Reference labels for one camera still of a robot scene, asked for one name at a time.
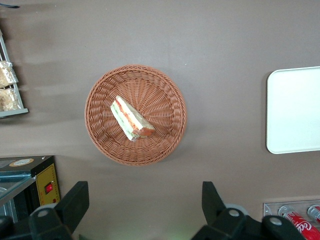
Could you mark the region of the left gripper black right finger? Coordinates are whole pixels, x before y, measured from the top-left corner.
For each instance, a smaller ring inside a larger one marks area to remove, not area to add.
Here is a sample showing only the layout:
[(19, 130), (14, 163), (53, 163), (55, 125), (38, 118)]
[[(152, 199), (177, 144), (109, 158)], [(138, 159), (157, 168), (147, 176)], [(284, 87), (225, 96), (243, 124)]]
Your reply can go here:
[(202, 183), (202, 211), (207, 224), (192, 237), (193, 240), (261, 240), (261, 223), (239, 207), (227, 207), (211, 181)]

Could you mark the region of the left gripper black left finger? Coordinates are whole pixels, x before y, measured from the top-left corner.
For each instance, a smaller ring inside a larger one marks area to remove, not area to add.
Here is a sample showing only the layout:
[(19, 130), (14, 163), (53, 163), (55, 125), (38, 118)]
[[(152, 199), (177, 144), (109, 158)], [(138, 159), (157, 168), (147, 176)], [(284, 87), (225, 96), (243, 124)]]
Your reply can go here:
[(44, 205), (29, 217), (33, 240), (72, 240), (90, 205), (87, 181), (77, 182), (57, 204)]

